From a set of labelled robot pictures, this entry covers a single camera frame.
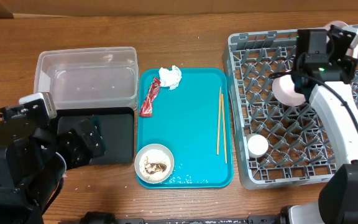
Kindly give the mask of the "large white plate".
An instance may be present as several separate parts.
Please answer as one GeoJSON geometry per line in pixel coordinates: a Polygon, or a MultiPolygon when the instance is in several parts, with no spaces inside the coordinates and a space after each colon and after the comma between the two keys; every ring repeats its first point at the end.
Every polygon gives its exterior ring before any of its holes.
{"type": "Polygon", "coordinates": [[[347,25],[343,21],[331,21],[330,23],[326,24],[324,26],[324,28],[326,30],[329,30],[332,25],[337,26],[337,27],[344,29],[346,31],[355,33],[356,36],[353,38],[353,40],[346,52],[346,55],[351,56],[352,58],[358,59],[358,29],[347,25]]]}

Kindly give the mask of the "pink bowl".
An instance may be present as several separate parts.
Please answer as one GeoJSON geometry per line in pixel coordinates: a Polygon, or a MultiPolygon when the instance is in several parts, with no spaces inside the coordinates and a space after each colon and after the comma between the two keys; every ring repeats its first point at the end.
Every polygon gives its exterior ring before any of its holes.
{"type": "Polygon", "coordinates": [[[272,91],[274,97],[287,106],[299,106],[306,101],[303,94],[295,91],[295,84],[291,75],[276,78],[272,83],[272,91]]]}

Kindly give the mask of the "grey bowl with food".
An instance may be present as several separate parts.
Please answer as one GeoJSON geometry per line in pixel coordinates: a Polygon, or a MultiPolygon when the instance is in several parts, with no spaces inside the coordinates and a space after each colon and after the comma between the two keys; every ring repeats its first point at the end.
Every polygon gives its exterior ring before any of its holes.
{"type": "Polygon", "coordinates": [[[134,168],[138,178],[148,184],[159,184],[167,180],[174,169],[172,152],[164,145],[144,146],[135,157],[134,168]]]}

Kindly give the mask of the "red snack wrapper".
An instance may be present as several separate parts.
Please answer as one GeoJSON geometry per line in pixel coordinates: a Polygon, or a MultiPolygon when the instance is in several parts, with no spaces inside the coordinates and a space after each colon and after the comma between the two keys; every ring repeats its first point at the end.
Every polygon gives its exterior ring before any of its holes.
{"type": "Polygon", "coordinates": [[[149,90],[140,108],[140,116],[144,118],[151,117],[153,115],[153,102],[160,92],[160,80],[154,77],[152,83],[149,86],[149,90]]]}

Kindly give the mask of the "wooden chopstick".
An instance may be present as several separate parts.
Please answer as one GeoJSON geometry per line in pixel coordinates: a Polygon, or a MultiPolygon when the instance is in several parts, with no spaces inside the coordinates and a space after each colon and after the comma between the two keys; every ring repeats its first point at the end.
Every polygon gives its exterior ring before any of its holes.
{"type": "Polygon", "coordinates": [[[216,144],[216,155],[219,155],[220,149],[220,130],[221,130],[221,86],[219,87],[218,95],[218,130],[217,130],[217,144],[216,144]]]}
{"type": "Polygon", "coordinates": [[[225,122],[224,95],[222,93],[221,93],[221,108],[222,108],[222,118],[223,118],[224,159],[225,159],[225,164],[227,164],[226,122],[225,122]]]}

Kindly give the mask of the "white cup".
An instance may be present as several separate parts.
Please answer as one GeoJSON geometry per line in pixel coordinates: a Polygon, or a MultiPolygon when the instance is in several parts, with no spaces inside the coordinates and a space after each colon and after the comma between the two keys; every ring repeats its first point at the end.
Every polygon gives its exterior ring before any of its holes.
{"type": "Polygon", "coordinates": [[[249,156],[252,158],[262,157],[269,148],[267,139],[260,134],[249,134],[246,136],[249,156]]]}

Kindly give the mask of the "white tissue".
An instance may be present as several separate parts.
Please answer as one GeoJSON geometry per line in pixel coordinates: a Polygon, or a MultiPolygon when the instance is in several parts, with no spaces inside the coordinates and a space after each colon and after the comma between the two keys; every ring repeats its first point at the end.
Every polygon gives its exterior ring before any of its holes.
{"type": "Polygon", "coordinates": [[[160,86],[169,88],[169,90],[176,89],[182,78],[181,70],[175,65],[172,65],[171,69],[161,67],[158,74],[160,86]]]}

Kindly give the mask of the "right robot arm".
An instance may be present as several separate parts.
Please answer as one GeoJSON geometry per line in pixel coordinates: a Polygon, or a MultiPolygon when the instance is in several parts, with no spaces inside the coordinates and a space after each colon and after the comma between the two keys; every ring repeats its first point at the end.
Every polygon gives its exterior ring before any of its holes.
{"type": "Polygon", "coordinates": [[[358,223],[358,109],[352,96],[358,29],[300,29],[289,75],[322,121],[337,171],[318,200],[288,208],[288,223],[358,223]]]}

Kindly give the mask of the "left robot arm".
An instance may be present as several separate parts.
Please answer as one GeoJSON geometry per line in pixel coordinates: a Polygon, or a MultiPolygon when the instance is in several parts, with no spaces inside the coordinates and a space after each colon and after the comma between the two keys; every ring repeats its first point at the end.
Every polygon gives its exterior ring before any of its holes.
{"type": "Polygon", "coordinates": [[[1,108],[0,223],[43,223],[68,169],[103,156],[99,118],[90,116],[57,134],[56,115],[42,105],[1,108]]]}

